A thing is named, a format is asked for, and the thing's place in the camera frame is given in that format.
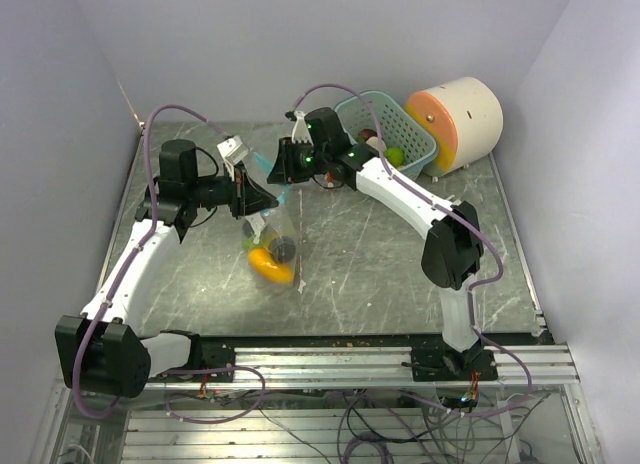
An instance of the yellow fruit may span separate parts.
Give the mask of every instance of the yellow fruit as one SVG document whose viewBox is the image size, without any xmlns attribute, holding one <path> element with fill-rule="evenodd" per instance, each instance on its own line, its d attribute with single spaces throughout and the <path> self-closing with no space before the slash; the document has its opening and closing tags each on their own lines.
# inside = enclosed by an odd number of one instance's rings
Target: yellow fruit
<svg viewBox="0 0 640 464">
<path fill-rule="evenodd" d="M 249 264 L 261 275 L 278 284 L 291 284 L 293 271 L 285 264 L 278 264 L 271 258 L 269 251 L 256 247 L 249 251 Z"/>
</svg>

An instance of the wire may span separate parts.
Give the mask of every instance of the wire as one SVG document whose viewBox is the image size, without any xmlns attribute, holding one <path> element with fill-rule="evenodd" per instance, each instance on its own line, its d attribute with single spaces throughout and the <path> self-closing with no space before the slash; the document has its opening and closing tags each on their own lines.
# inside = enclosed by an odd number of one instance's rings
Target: wire
<svg viewBox="0 0 640 464">
<path fill-rule="evenodd" d="M 329 460 L 329 458 L 326 456 L 326 454 L 324 454 L 320 449 L 318 449 L 316 446 L 314 446 L 313 444 L 311 444 L 310 442 L 305 441 L 304 439 L 299 438 L 298 436 L 296 436 L 291 429 L 288 429 L 287 427 L 285 427 L 283 424 L 280 424 L 279 422 L 271 419 L 269 416 L 267 416 L 264 411 L 262 409 L 258 409 L 258 412 L 260 414 L 262 414 L 262 416 L 269 421 L 272 424 L 275 424 L 276 426 L 278 426 L 280 429 L 282 429 L 283 431 L 285 431 L 287 434 L 289 434 L 291 437 L 293 437 L 296 441 L 298 441 L 300 444 L 304 444 L 305 446 L 310 447 L 311 449 L 313 449 L 314 451 L 316 451 L 318 454 L 320 454 L 322 456 L 322 458 L 327 461 L 328 464 L 332 464 L 332 462 Z"/>
<path fill-rule="evenodd" d="M 354 412 L 358 418 L 360 419 L 360 421 L 362 421 L 362 423 L 367 427 L 367 429 L 369 429 L 369 432 L 371 432 L 371 434 L 373 434 L 373 438 L 371 442 L 390 442 L 393 444 L 407 444 L 409 442 L 416 442 L 416 440 L 421 440 L 423 442 L 428 442 L 429 439 L 419 439 L 422 436 L 431 433 L 434 430 L 438 430 L 439 427 L 435 428 L 435 429 L 427 429 L 426 431 L 422 431 L 419 434 L 416 434 L 415 438 L 411 437 L 411 438 L 407 438 L 407 439 L 396 439 L 396 438 L 392 438 L 392 437 L 385 437 L 382 434 L 380 434 L 379 432 L 377 432 L 373 427 L 371 427 L 371 425 L 367 422 L 367 420 L 362 416 L 362 414 L 360 414 L 358 412 L 358 410 L 353 407 L 349 410 L 349 412 L 347 413 L 347 428 L 349 429 L 349 432 L 351 432 L 351 435 L 353 437 L 358 437 L 359 435 L 356 434 L 356 432 L 353 430 L 353 428 L 351 427 L 351 423 L 349 422 L 349 418 L 351 417 L 351 412 Z M 452 421 L 449 422 L 445 422 L 442 424 L 442 426 L 446 426 L 448 424 L 450 424 Z"/>
<path fill-rule="evenodd" d="M 91 457 L 91 454 L 89 454 L 89 451 L 87 451 L 82 445 L 80 444 L 74 444 L 71 443 L 69 444 L 67 447 L 70 447 L 72 449 L 77 449 L 78 451 L 80 451 L 82 454 L 84 454 L 86 456 L 87 459 L 89 459 L 89 462 L 91 464 L 96 464 L 96 461 L 93 460 L 93 457 Z"/>
<path fill-rule="evenodd" d="M 513 443 L 513 437 L 518 433 L 518 431 L 520 431 L 520 428 L 524 425 L 524 423 L 527 421 L 527 419 L 529 418 L 529 416 L 531 415 L 531 413 L 533 413 L 533 411 L 540 405 L 542 404 L 547 398 L 549 398 L 549 396 L 551 396 L 551 393 L 548 393 L 546 395 L 544 395 L 543 397 L 541 397 L 538 402 L 536 402 L 533 407 L 531 409 L 529 409 L 525 415 L 522 417 L 522 421 L 520 422 L 520 424 L 518 424 L 518 426 L 516 427 L 516 429 L 508 436 L 503 437 L 502 439 L 500 439 L 495 446 L 493 446 L 489 452 L 487 452 L 485 454 L 485 456 L 482 458 L 482 460 L 479 462 L 479 464 L 482 464 L 487 457 L 489 457 L 489 455 L 491 455 L 491 453 L 493 451 L 496 450 L 496 448 L 502 444 L 504 441 L 506 441 L 507 439 L 511 439 L 510 443 L 509 443 L 509 447 L 507 449 L 507 458 L 509 457 L 509 451 L 511 450 L 511 444 Z"/>
<path fill-rule="evenodd" d="M 205 150 L 205 149 L 203 149 L 203 148 L 201 148 L 199 146 L 196 146 L 196 151 L 201 152 L 202 154 L 207 156 L 211 160 L 211 162 L 213 162 L 213 165 L 216 166 L 216 170 L 212 175 L 214 177 L 217 176 L 218 173 L 220 172 L 220 166 L 218 165 L 218 161 L 216 161 L 216 158 L 213 157 L 209 151 L 207 151 L 207 150 Z"/>
<path fill-rule="evenodd" d="M 533 446 L 524 439 L 520 439 L 520 442 L 529 448 L 529 452 L 527 453 L 527 458 L 533 457 Z"/>
<path fill-rule="evenodd" d="M 467 452 L 472 452 L 475 448 L 476 448 L 476 438 L 475 438 L 475 431 L 473 431 L 473 438 L 471 441 L 471 447 L 467 448 L 467 444 L 469 443 L 469 435 L 472 432 L 472 424 L 473 424 L 473 419 L 469 419 L 469 429 L 467 429 L 467 437 L 465 438 L 465 443 L 464 443 L 464 449 L 462 451 L 462 462 L 464 462 L 464 458 L 467 457 Z"/>
<path fill-rule="evenodd" d="M 396 420 L 402 424 L 402 426 L 407 430 L 407 432 L 409 433 L 409 435 L 411 436 L 411 439 L 408 442 L 415 442 L 416 444 L 418 444 L 418 446 L 420 446 L 420 449 L 422 449 L 422 451 L 424 452 L 424 454 L 429 457 L 433 462 L 436 462 L 433 455 L 431 454 L 431 452 L 429 452 L 429 450 L 425 447 L 425 445 L 422 443 L 422 440 L 418 437 L 418 435 L 416 435 L 415 432 L 413 432 L 413 430 L 411 429 L 411 426 L 409 426 L 409 424 L 406 423 L 406 421 L 404 419 L 402 419 L 402 417 L 400 416 L 400 414 L 398 414 L 396 411 L 394 411 L 393 409 L 391 409 L 389 406 L 387 406 L 386 404 L 377 401 L 369 396 L 367 396 L 366 394 L 360 394 L 357 396 L 356 400 L 354 402 L 358 402 L 358 400 L 360 399 L 365 399 L 366 401 L 375 404 L 377 407 L 381 407 L 383 409 L 386 409 L 389 414 L 391 414 L 393 417 L 396 418 Z"/>
<path fill-rule="evenodd" d="M 220 172 L 220 166 L 218 165 L 218 161 L 216 161 L 216 158 L 213 157 L 211 155 L 211 153 L 209 151 L 206 151 L 205 149 L 196 146 L 196 151 L 201 152 L 202 154 L 204 154 L 205 156 L 207 156 L 209 158 L 209 160 L 213 163 L 214 166 L 216 166 L 216 170 L 214 171 L 214 173 L 212 174 L 213 177 L 217 176 L 218 173 Z M 196 227 L 200 227 L 201 225 L 203 225 L 205 222 L 209 221 L 209 219 L 211 219 L 213 216 L 216 215 L 216 212 L 218 211 L 218 206 L 214 207 L 211 212 L 209 213 L 209 215 L 207 217 L 205 217 L 202 221 L 196 223 L 196 224 L 191 224 L 189 226 L 189 229 L 194 229 Z"/>
<path fill-rule="evenodd" d="M 500 254 L 498 253 L 498 250 L 491 243 L 491 241 L 482 232 L 480 232 L 479 229 L 477 229 L 475 226 L 471 225 L 466 219 L 463 219 L 462 217 L 460 217 L 458 214 L 456 214 L 452 210 L 447 209 L 447 208 L 441 206 L 440 204 L 434 203 L 429 197 L 424 195 L 419 190 L 415 189 L 415 187 L 412 184 L 407 182 L 406 181 L 406 179 L 407 179 L 406 177 L 404 177 L 402 174 L 397 172 L 394 168 L 392 168 L 389 165 L 389 162 L 387 161 L 387 159 L 384 156 L 384 149 L 382 148 L 384 139 L 383 139 L 383 135 L 382 135 L 382 126 L 380 125 L 380 119 L 378 119 L 378 116 L 377 116 L 376 112 L 374 111 L 373 107 L 371 107 L 371 104 L 358 91 L 356 91 L 355 89 L 352 89 L 350 87 L 340 85 L 340 84 L 333 84 L 333 83 L 319 84 L 317 86 L 313 86 L 313 87 L 307 89 L 304 93 L 302 93 L 295 100 L 295 102 L 293 103 L 292 111 L 295 111 L 300 106 L 300 104 L 302 104 L 302 101 L 304 101 L 304 99 L 309 94 L 311 94 L 313 91 L 315 91 L 317 89 L 322 89 L 322 88 L 342 89 L 344 91 L 347 91 L 347 92 L 351 93 L 355 97 L 357 97 L 367 107 L 369 113 L 371 114 L 371 117 L 373 119 L 373 122 L 374 122 L 374 125 L 375 125 L 375 128 L 376 128 L 376 134 L 378 136 L 378 151 L 379 151 L 380 160 L 382 162 L 382 166 L 384 167 L 384 169 L 387 172 L 387 174 L 389 175 L 389 177 L 391 179 L 393 179 L 394 181 L 396 181 L 398 184 L 400 184 L 402 187 L 404 187 L 407 191 L 411 192 L 412 194 L 414 194 L 418 198 L 422 199 L 424 202 L 426 202 L 432 208 L 434 208 L 434 209 L 436 209 L 436 210 L 438 210 L 440 212 L 443 212 L 447 216 L 451 217 L 458 224 L 460 224 L 463 227 L 465 227 L 469 232 L 471 232 L 475 237 L 477 237 L 487 247 L 487 249 L 489 250 L 489 252 L 493 256 L 493 258 L 495 259 L 496 265 L 498 266 L 497 273 L 492 277 L 485 278 L 485 279 L 480 279 L 480 280 L 478 280 L 476 282 L 473 282 L 467 288 L 467 305 L 468 305 L 468 311 L 469 311 L 469 318 L 470 318 L 470 321 L 471 321 L 472 330 L 473 330 L 473 332 L 476 333 L 478 338 L 482 342 L 484 342 L 485 344 L 497 347 L 498 349 L 500 349 L 501 352 L 504 352 L 509 357 L 514 359 L 522 367 L 525 375 L 527 376 L 527 391 L 526 391 L 525 395 L 520 400 L 517 400 L 513 404 L 507 404 L 505 407 L 503 407 L 501 409 L 494 410 L 493 413 L 490 414 L 490 415 L 497 415 L 497 414 L 501 414 L 503 412 L 507 412 L 507 411 L 512 409 L 512 407 L 510 407 L 510 406 L 515 405 L 514 407 L 517 407 L 517 405 L 522 404 L 523 402 L 525 402 L 527 400 L 528 396 L 533 392 L 533 381 L 531 379 L 531 373 L 529 372 L 529 369 L 527 369 L 527 366 L 525 365 L 525 363 L 515 353 L 505 349 L 502 346 L 499 346 L 495 342 L 493 342 L 493 341 L 487 339 L 486 337 L 484 337 L 481 334 L 481 332 L 477 329 L 476 320 L 475 320 L 475 307 L 474 307 L 473 290 L 476 287 L 479 287 L 479 286 L 482 286 L 482 285 L 486 285 L 486 284 L 490 284 L 492 282 L 496 282 L 496 281 L 500 280 L 500 278 L 502 278 L 502 276 L 504 275 L 504 264 L 502 262 L 502 258 L 500 257 Z M 444 409 L 444 406 L 442 406 L 439 403 L 434 403 L 434 402 L 427 401 L 427 400 L 420 400 L 420 402 L 423 402 L 424 404 L 427 404 L 427 405 L 430 405 L 430 406 L 438 407 L 440 409 Z M 452 412 L 454 412 L 455 415 L 460 415 L 460 416 L 463 415 L 462 413 L 460 413 L 458 411 L 452 411 Z M 468 417 L 490 417 L 490 415 L 487 415 L 487 413 L 473 413 L 473 414 L 472 413 L 469 413 L 469 414 L 465 413 L 464 415 L 468 416 Z"/>
<path fill-rule="evenodd" d="M 178 419 L 181 422 L 189 422 L 191 424 L 224 424 L 225 422 L 231 422 L 231 421 L 235 421 L 236 419 L 240 419 L 241 417 L 244 417 L 247 414 L 249 414 L 251 411 L 258 409 L 262 405 L 264 401 L 264 396 L 267 393 L 267 383 L 264 379 L 264 376 L 260 372 L 258 372 L 257 370 L 251 367 L 231 366 L 231 367 L 222 367 L 219 369 L 199 369 L 199 370 L 170 369 L 164 372 L 164 374 L 183 374 L 183 375 L 184 374 L 222 374 L 225 372 L 234 372 L 234 371 L 251 372 L 256 376 L 258 376 L 258 379 L 260 379 L 260 383 L 262 384 L 262 388 L 260 389 L 260 394 L 258 394 L 258 399 L 256 399 L 256 402 L 251 404 L 247 409 L 239 412 L 235 416 L 225 417 L 222 419 L 214 419 L 214 420 L 193 419 L 191 417 L 180 416 L 173 409 L 171 409 L 171 399 L 169 398 L 164 403 L 164 407 L 167 410 L 168 415 L 170 417 L 173 417 L 174 419 Z"/>
<path fill-rule="evenodd" d="M 312 176 L 311 179 L 313 179 L 313 182 L 315 182 L 316 184 L 318 184 L 321 188 L 326 189 L 327 191 L 334 191 L 336 189 L 340 189 L 342 187 L 344 187 L 344 181 L 340 181 L 340 183 L 337 186 L 324 186 L 321 182 L 319 182 L 316 179 L 316 176 Z"/>
<path fill-rule="evenodd" d="M 367 440 L 369 436 L 366 433 L 362 434 L 361 437 L 362 438 L 354 437 L 347 443 L 347 447 L 344 450 L 344 460 L 341 460 L 340 462 L 348 464 L 351 454 L 353 454 L 353 451 L 355 451 L 357 447 L 361 446 L 362 444 L 369 444 L 376 451 L 378 451 L 378 454 L 380 455 L 380 464 L 393 464 L 393 456 L 391 455 L 391 452 L 389 452 L 389 449 L 386 445 L 384 445 L 382 442 Z"/>
<path fill-rule="evenodd" d="M 204 224 L 205 222 L 207 222 L 209 219 L 211 219 L 213 216 L 216 215 L 216 212 L 218 212 L 218 206 L 214 207 L 211 212 L 209 213 L 209 215 L 207 217 L 205 217 L 202 221 L 196 223 L 196 224 L 191 224 L 189 226 L 189 229 L 193 229 L 194 227 L 199 227 L 202 224 Z"/>
<path fill-rule="evenodd" d="M 116 397 L 107 407 L 104 409 L 97 411 L 95 409 L 89 408 L 84 400 L 82 399 L 82 390 L 80 389 L 80 374 L 82 372 L 82 361 L 84 359 L 84 355 L 87 352 L 87 348 L 89 347 L 89 343 L 91 342 L 91 338 L 96 330 L 98 322 L 102 321 L 107 310 L 112 305 L 113 297 L 116 295 L 120 284 L 124 280 L 124 277 L 127 274 L 127 271 L 131 267 L 133 260 L 140 253 L 144 245 L 153 237 L 158 227 L 158 196 L 155 192 L 155 182 L 153 178 L 153 168 L 151 165 L 151 126 L 153 121 L 156 119 L 160 112 L 165 109 L 177 109 L 179 111 L 186 112 L 191 116 L 199 119 L 200 121 L 207 124 L 209 127 L 213 128 L 218 134 L 224 134 L 222 128 L 214 121 L 207 119 L 206 117 L 198 114 L 196 111 L 189 109 L 188 107 L 181 106 L 179 104 L 167 104 L 164 106 L 157 107 L 154 109 L 149 115 L 149 119 L 144 125 L 144 129 L 142 131 L 142 153 L 143 153 L 143 161 L 145 174 L 147 176 L 147 188 L 149 190 L 149 198 L 151 199 L 151 227 L 149 231 L 142 236 L 140 241 L 138 241 L 138 245 L 131 249 L 131 252 L 126 257 L 122 266 L 116 273 L 113 278 L 113 282 L 107 291 L 107 294 L 104 298 L 104 301 L 100 304 L 98 311 L 95 316 L 89 323 L 89 327 L 87 328 L 84 336 L 82 337 L 82 341 L 80 341 L 80 345 L 78 346 L 78 352 L 76 353 L 76 357 L 73 362 L 73 371 L 71 374 L 71 388 L 73 390 L 73 400 L 75 401 L 76 407 L 82 414 L 86 417 L 90 417 L 93 419 L 102 419 L 113 412 L 120 400 L 119 397 Z"/>
</svg>

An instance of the plastic bag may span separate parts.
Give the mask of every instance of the plastic bag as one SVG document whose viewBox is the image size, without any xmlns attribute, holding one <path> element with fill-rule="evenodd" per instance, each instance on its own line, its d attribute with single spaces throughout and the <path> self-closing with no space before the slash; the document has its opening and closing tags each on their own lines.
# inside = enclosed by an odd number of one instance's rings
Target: plastic bag
<svg viewBox="0 0 640 464">
<path fill-rule="evenodd" d="M 244 160 L 251 180 L 278 199 L 278 207 L 246 216 L 242 223 L 242 246 L 249 265 L 271 282 L 291 286 L 298 259 L 298 234 L 285 207 L 290 186 L 267 184 L 273 164 L 252 152 Z"/>
</svg>

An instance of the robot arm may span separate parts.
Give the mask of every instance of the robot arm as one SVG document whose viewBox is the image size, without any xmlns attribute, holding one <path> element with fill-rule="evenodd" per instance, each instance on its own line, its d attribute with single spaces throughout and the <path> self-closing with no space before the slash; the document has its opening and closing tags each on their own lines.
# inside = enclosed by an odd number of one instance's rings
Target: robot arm
<svg viewBox="0 0 640 464">
<path fill-rule="evenodd" d="M 468 354 L 478 337 L 472 330 L 475 314 L 468 306 L 467 289 L 479 270 L 483 246 L 464 226 L 436 209 L 436 204 L 478 228 L 475 208 L 468 202 L 442 199 L 405 178 L 404 184 L 429 197 L 432 204 L 426 204 L 389 177 L 374 149 L 352 144 L 330 108 L 306 115 L 296 111 L 289 117 L 296 120 L 292 137 L 280 139 L 278 158 L 267 182 L 305 182 L 330 173 L 334 180 L 377 199 L 411 224 L 425 239 L 422 271 L 439 288 L 443 338 L 457 353 Z"/>
<path fill-rule="evenodd" d="M 176 252 L 198 208 L 227 205 L 234 218 L 251 216 L 278 206 L 277 199 L 247 175 L 242 159 L 248 150 L 238 137 L 218 145 L 223 175 L 199 176 L 196 146 L 191 141 L 165 142 L 160 152 L 158 226 L 144 247 L 139 242 L 151 228 L 149 192 L 136 211 L 136 222 L 120 259 L 80 316 L 63 316 L 55 330 L 65 384 L 71 378 L 78 347 L 105 302 L 114 280 L 121 278 L 106 314 L 97 323 L 82 361 L 81 388 L 115 396 L 136 397 L 150 376 L 175 367 L 197 369 L 202 361 L 200 338 L 183 331 L 163 331 L 140 339 L 137 335 L 149 290 L 167 257 Z M 261 219 L 252 219 L 260 226 Z M 120 270 L 138 248 L 124 276 Z"/>
</svg>

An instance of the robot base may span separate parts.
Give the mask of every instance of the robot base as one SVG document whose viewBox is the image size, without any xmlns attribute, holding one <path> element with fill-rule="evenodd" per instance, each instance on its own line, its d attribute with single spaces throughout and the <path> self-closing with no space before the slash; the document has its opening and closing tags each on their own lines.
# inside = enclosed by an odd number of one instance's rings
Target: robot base
<svg viewBox="0 0 640 464">
<path fill-rule="evenodd" d="M 493 352 L 483 349 L 479 342 L 464 352 L 457 352 L 446 344 L 414 347 L 411 369 L 416 382 L 470 381 L 473 371 L 478 372 L 481 381 L 498 379 Z"/>
</svg>

